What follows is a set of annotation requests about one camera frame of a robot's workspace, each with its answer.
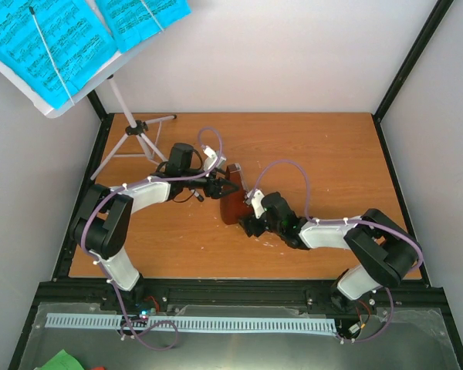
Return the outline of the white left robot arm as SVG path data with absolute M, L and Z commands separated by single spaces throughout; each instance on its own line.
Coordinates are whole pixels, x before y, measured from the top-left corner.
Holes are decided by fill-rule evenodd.
M 107 282 L 120 290 L 118 301 L 128 310 L 137 310 L 145 301 L 145 291 L 137 286 L 140 272 L 132 265 L 124 248 L 132 214 L 154 204 L 173 200 L 183 190 L 201 189 L 206 197 L 220 199 L 239 190 L 225 178 L 226 161 L 210 147 L 206 160 L 191 166 L 198 151 L 190 144 L 175 143 L 169 159 L 148 178 L 120 187 L 92 185 L 69 227 L 70 237 L 99 264 Z

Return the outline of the brown wooden metronome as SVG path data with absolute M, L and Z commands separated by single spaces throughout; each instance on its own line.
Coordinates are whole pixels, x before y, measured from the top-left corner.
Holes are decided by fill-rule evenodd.
M 245 202 L 248 186 L 239 163 L 227 165 L 225 179 L 238 187 L 220 199 L 220 214 L 225 225 L 237 224 L 243 217 L 254 214 L 251 205 Z

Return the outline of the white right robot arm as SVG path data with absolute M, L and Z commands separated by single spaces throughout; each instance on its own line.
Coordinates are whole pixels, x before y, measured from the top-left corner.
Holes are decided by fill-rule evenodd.
M 265 195 L 259 190 L 249 193 L 245 204 L 248 211 L 238 224 L 250 237 L 269 232 L 292 249 L 352 251 L 359 264 L 343 272 L 334 285 L 334 294 L 348 301 L 378 288 L 395 288 L 422 265 L 418 242 L 378 209 L 338 220 L 299 217 L 280 193 Z

